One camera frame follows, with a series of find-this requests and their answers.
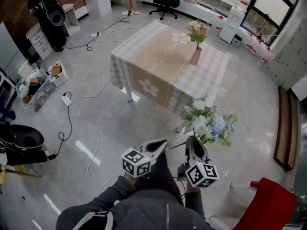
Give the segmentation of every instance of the checkered tablecloth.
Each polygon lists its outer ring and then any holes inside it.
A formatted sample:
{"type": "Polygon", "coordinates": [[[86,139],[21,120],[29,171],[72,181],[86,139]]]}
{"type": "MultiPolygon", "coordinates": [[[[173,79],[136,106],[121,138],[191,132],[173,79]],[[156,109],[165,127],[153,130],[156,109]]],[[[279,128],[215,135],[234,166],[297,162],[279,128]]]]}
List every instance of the checkered tablecloth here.
{"type": "Polygon", "coordinates": [[[111,81],[127,85],[172,112],[183,115],[192,97],[208,91],[212,106],[221,85],[228,56],[203,43],[197,65],[190,64],[196,44],[179,30],[152,22],[111,53],[111,81]]]}

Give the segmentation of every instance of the zipper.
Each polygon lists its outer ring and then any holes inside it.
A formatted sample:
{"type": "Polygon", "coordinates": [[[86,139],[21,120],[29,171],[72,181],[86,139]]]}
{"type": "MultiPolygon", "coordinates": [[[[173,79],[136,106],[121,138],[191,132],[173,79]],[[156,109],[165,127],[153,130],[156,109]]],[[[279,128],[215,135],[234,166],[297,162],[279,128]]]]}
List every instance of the zipper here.
{"type": "Polygon", "coordinates": [[[166,228],[165,230],[169,230],[169,204],[166,204],[166,228]]]}

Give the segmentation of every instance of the hand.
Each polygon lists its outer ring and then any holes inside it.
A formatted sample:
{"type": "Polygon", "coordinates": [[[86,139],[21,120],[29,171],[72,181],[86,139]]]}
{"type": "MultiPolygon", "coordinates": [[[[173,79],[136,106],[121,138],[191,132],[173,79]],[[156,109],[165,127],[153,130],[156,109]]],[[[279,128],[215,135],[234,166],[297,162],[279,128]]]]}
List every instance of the hand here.
{"type": "Polygon", "coordinates": [[[187,181],[187,194],[188,194],[188,193],[197,193],[197,192],[199,192],[199,191],[200,191],[199,188],[193,187],[193,186],[191,185],[190,181],[189,181],[189,180],[187,181]]]}
{"type": "Polygon", "coordinates": [[[29,9],[29,13],[31,16],[35,16],[34,9],[29,9]]]}
{"type": "Polygon", "coordinates": [[[134,178],[133,176],[129,175],[128,173],[125,175],[127,181],[129,181],[132,185],[135,185],[139,178],[134,178]]]}

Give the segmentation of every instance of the brick wall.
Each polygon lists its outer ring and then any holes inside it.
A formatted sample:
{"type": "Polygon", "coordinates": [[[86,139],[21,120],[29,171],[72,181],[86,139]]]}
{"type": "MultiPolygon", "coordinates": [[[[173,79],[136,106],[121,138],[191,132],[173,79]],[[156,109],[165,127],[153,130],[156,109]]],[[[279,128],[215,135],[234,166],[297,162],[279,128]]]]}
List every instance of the brick wall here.
{"type": "MultiPolygon", "coordinates": [[[[84,0],[60,0],[62,4],[74,3],[78,9],[85,5],[84,0]]],[[[30,46],[25,33],[37,23],[37,19],[28,12],[28,0],[0,0],[0,22],[4,22],[15,44],[27,54],[30,46]]]]}

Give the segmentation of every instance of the power strip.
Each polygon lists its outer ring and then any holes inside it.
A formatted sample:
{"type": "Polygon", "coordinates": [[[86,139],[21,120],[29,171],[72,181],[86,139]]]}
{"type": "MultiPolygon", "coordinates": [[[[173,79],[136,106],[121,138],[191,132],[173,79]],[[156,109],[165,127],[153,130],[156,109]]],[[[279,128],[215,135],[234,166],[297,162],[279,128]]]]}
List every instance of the power strip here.
{"type": "Polygon", "coordinates": [[[63,94],[63,95],[61,96],[61,99],[62,99],[62,101],[64,102],[64,104],[65,104],[66,106],[71,106],[72,101],[70,100],[70,98],[68,98],[68,96],[67,96],[66,94],[63,94]]]}

